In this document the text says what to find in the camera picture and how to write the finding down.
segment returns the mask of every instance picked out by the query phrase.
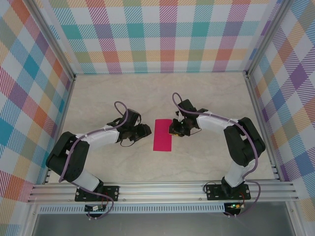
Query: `marble floor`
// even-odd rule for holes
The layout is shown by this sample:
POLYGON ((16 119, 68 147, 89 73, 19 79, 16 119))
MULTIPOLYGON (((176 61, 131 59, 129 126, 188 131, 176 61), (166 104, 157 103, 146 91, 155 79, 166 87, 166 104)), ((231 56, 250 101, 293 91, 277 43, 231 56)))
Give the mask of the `marble floor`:
MULTIPOLYGON (((171 152, 153 151, 155 119, 175 118, 175 91, 197 109, 228 118, 249 117, 258 128, 242 73, 151 73, 79 75, 63 131, 85 133, 104 126, 120 116, 114 108, 119 100, 142 115, 152 135, 131 147, 112 144, 94 150, 85 164, 90 173, 104 182, 221 179, 232 162, 223 133, 203 130, 190 137, 173 136, 171 152)), ((52 173, 49 181, 58 178, 52 173)), ((264 152, 248 179, 273 178, 264 152)))

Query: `colorful plaid backdrop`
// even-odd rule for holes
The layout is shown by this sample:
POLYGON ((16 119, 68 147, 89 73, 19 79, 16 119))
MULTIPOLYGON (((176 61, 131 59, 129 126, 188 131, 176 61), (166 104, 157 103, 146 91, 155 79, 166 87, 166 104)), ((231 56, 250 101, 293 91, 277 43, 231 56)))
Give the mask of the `colorful plaid backdrop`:
POLYGON ((253 83, 285 180, 315 231, 315 0, 296 0, 253 83))
POLYGON ((68 97, 63 71, 22 0, 0 0, 0 235, 19 231, 68 97))
POLYGON ((277 0, 36 2, 74 70, 124 73, 243 71, 277 0))

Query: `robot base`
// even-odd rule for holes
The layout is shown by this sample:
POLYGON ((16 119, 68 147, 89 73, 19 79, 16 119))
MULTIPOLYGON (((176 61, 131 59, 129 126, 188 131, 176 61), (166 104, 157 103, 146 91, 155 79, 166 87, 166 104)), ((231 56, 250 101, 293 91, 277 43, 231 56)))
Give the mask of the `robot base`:
MULTIPOLYGON (((103 186, 101 193, 111 197, 114 202, 116 202, 118 201, 119 186, 103 186)), ((87 193, 81 188, 77 188, 74 200, 76 202, 101 202, 102 197, 95 194, 87 193)))
POLYGON ((231 198, 226 197, 222 191, 221 184, 207 184, 205 187, 207 200, 249 200, 251 199, 250 189, 247 184, 241 184, 237 192, 231 198))

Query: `pink rectangle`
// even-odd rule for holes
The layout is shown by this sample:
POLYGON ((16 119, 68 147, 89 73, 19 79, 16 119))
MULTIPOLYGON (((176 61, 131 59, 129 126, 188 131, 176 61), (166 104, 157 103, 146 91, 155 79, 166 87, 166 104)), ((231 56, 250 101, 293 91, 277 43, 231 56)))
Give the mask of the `pink rectangle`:
POLYGON ((156 119, 153 151, 172 150, 172 135, 168 133, 168 129, 171 123, 171 119, 156 119))

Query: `purple cable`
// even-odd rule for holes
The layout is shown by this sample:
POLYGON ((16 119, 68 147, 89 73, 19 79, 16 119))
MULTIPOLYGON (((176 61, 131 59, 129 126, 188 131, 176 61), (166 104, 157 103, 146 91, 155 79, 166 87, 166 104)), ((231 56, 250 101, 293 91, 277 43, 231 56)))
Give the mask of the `purple cable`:
MULTIPOLYGON (((231 123, 235 124, 237 127, 239 127, 240 130, 245 134, 246 138, 248 139, 248 141, 249 141, 249 143, 250 143, 250 145, 251 145, 251 147, 252 147, 252 149, 253 149, 253 151, 254 151, 254 155, 255 155, 255 165, 254 165, 254 167, 253 167, 250 171, 247 171, 247 172, 242 176, 242 178, 245 178, 248 174, 254 172, 254 171, 257 169, 257 166, 258 166, 258 153, 257 153, 256 147, 255 147, 255 145, 254 145, 254 143, 253 143, 251 137, 249 136, 249 134, 246 132, 246 130, 245 130, 239 123, 237 123, 237 122, 235 122, 235 121, 233 121, 233 120, 231 120, 231 119, 228 119, 228 118, 225 118, 225 117, 221 117, 221 116, 218 116, 218 115, 215 115, 215 114, 207 114, 207 113, 201 113, 201 112, 190 112, 190 111, 186 111, 186 110, 184 110, 183 108, 181 108, 180 106, 177 105, 177 103, 176 103, 176 101, 175 101, 175 98, 174 98, 174 95, 177 95, 177 96, 179 97, 179 99, 180 99, 181 102, 183 101, 183 100, 182 100, 182 97, 181 97, 177 92, 173 93, 173 95, 172 95, 172 99, 173 99, 173 102, 174 102, 175 106, 176 106, 179 110, 181 110, 181 111, 183 111, 183 112, 185 112, 185 113, 193 114, 193 115, 209 116, 209 117, 218 118, 218 119, 221 119, 221 120, 224 120, 224 121, 231 122, 231 123)), ((257 203, 257 201, 258 201, 258 199, 259 199, 259 197, 260 197, 260 192, 261 192, 260 184, 259 184, 258 182, 256 182, 256 181, 253 181, 253 180, 246 180, 246 182, 251 182, 251 183, 257 184, 257 186, 258 186, 258 195, 257 195, 257 198, 255 199, 253 205, 251 205, 251 207, 250 207, 249 209, 247 209, 246 211, 240 213, 239 216, 240 216, 240 215, 244 215, 246 212, 250 211, 250 210, 256 205, 256 203, 257 203)))
MULTIPOLYGON (((106 131, 108 131, 108 130, 113 130, 113 129, 117 129, 117 128, 121 127, 123 124, 125 124, 125 122, 127 121, 127 118, 128 118, 128 108, 127 108, 127 106, 126 106, 124 103, 120 102, 120 101, 116 101, 116 102, 114 103, 114 106, 115 106, 116 110, 117 110, 120 114, 121 114, 121 112, 118 110, 118 108, 117 108, 117 106, 116 106, 117 103, 122 104, 123 107, 125 108, 125 110, 126 110, 126 117, 125 117, 124 121, 123 121, 121 124, 119 124, 119 125, 117 125, 117 126, 115 126, 115 127, 112 127, 112 128, 107 128, 107 129, 105 129, 106 131)), ((61 181, 63 181, 63 177, 64 177, 64 175, 65 175, 65 173, 66 173, 66 171, 67 171, 67 168, 68 168, 68 165, 69 165, 69 161, 70 161, 71 155, 72 155, 72 153, 73 153, 73 150, 74 150, 75 146, 78 144, 78 142, 79 142, 81 139, 83 139, 85 136, 89 136, 89 135, 91 135, 91 134, 95 134, 95 133, 98 133, 98 132, 101 132, 101 131, 104 131, 104 129, 98 129, 98 130, 91 131, 91 132, 89 132, 89 133, 87 133, 87 134, 85 134, 85 135, 82 135, 81 137, 79 137, 79 138, 73 143, 72 147, 70 148, 70 151, 69 151, 67 160, 65 161, 64 168, 63 168, 63 172, 62 172, 61 175, 60 175, 59 183, 60 183, 61 181)))
POLYGON ((111 197, 109 197, 109 196, 107 196, 107 195, 105 195, 105 194, 92 192, 92 191, 90 191, 90 190, 88 190, 88 189, 85 189, 85 188, 80 187, 79 185, 77 185, 77 184, 75 184, 75 183, 72 183, 72 184, 75 185, 75 186, 77 186, 77 187, 79 187, 79 188, 81 188, 83 191, 85 191, 85 192, 87 192, 87 193, 91 193, 91 194, 94 194, 94 195, 98 195, 98 196, 107 198, 108 200, 110 200, 110 201, 112 202, 112 205, 110 206, 109 210, 108 210, 107 212, 105 212, 104 214, 102 214, 101 216, 99 216, 99 217, 91 217, 91 216, 90 216, 90 212, 88 212, 88 216, 89 216, 90 219, 93 219, 93 220, 101 219, 101 218, 107 216, 108 213, 114 208, 114 200, 113 200, 111 197))

